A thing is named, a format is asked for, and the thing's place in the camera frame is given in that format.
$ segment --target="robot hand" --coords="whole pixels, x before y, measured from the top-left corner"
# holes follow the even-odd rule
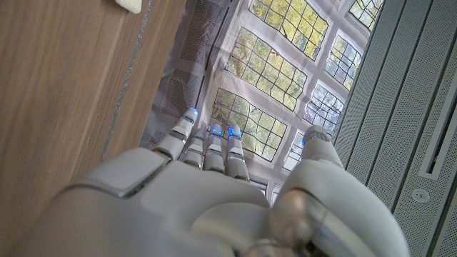
[[[12,256],[408,256],[391,212],[344,171],[325,131],[273,208],[249,185],[241,132],[199,129],[189,109],[153,151],[104,162],[59,193]]]

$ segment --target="wood grain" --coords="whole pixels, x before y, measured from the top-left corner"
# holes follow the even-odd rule
[[[147,2],[134,15],[111,0],[0,1],[0,256],[56,192],[99,163]],[[151,15],[161,19],[144,32],[154,43],[140,51],[163,65],[142,56],[132,71],[139,83],[133,92],[158,86],[145,69],[163,70],[169,50],[160,47],[171,47],[185,3],[155,2]],[[161,70],[154,74],[160,77]],[[152,101],[154,93],[135,94],[136,100]],[[121,109],[129,104],[126,99]],[[122,130],[111,142],[138,146],[142,131],[136,128],[147,120],[142,115],[119,115]]]
[[[155,1],[148,26],[150,34],[144,37],[144,47],[138,52],[136,73],[132,74],[130,86],[119,112],[119,120],[114,127],[113,138],[109,142],[106,157],[116,156],[127,149],[137,147],[141,140],[154,97],[164,72],[166,61],[173,44],[175,34],[170,31],[178,29],[186,1]]]

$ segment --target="gray metal panel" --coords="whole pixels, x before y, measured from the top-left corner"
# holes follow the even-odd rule
[[[398,92],[416,50],[430,1],[409,0],[393,36],[390,51],[363,120],[347,171],[366,183],[395,106]]]
[[[453,9],[456,12],[457,6],[454,4],[454,7],[449,9]],[[419,141],[415,156],[411,163],[411,167],[394,211],[394,215],[400,223],[400,226],[408,240],[412,256],[426,255],[430,242],[433,238],[433,234],[436,230],[437,223],[441,217],[443,206],[449,194],[449,189],[455,178],[457,169],[457,134],[454,134],[451,141],[449,152],[447,153],[438,179],[433,180],[424,178],[418,174],[426,149],[430,143],[431,134],[437,125],[441,108],[443,107],[456,70],[457,46],[454,46],[453,53],[449,59],[446,72],[436,94],[430,114],[428,115],[421,140]],[[411,192],[416,188],[421,188],[427,191],[430,195],[430,201],[427,203],[418,203],[414,201],[411,197]],[[453,242],[453,247],[454,249],[456,247],[455,241]]]
[[[198,0],[184,43],[181,58],[204,65],[206,45],[211,32],[222,15],[222,7],[206,0]]]
[[[376,33],[366,51],[366,61],[364,61],[353,86],[351,102],[346,108],[335,144],[335,149],[344,166],[348,163],[356,142],[358,130],[361,127],[373,88],[376,85],[391,38],[396,29],[396,21],[400,19],[403,3],[404,1],[386,1],[384,3],[383,11],[376,24]]]
[[[435,1],[368,181],[368,187],[390,208],[416,150],[456,27],[457,2]]]
[[[433,256],[457,256],[457,191],[438,237]]]
[[[162,111],[175,118],[181,118],[190,106],[195,105],[199,78],[187,71],[175,69],[166,92]]]

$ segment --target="window grid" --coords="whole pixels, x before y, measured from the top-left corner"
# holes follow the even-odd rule
[[[360,53],[350,43],[338,36],[328,55],[326,71],[349,90],[356,77],[361,59]]]
[[[219,89],[214,101],[211,124],[219,124],[227,138],[232,124],[240,126],[243,148],[272,161],[281,144],[287,125],[257,109],[246,99]]]
[[[293,168],[301,161],[301,152],[303,150],[303,134],[298,132],[295,135],[295,139],[292,142],[291,149],[284,161],[284,166],[288,171],[292,171]]]
[[[349,11],[372,31],[382,4],[383,0],[356,0]]]
[[[306,1],[253,0],[249,11],[316,60],[328,24]]]
[[[323,126],[328,134],[333,135],[343,102],[321,85],[314,89],[311,101],[306,104],[305,120],[311,124]]]
[[[277,100],[296,107],[308,78],[267,43],[241,28],[226,70]]]

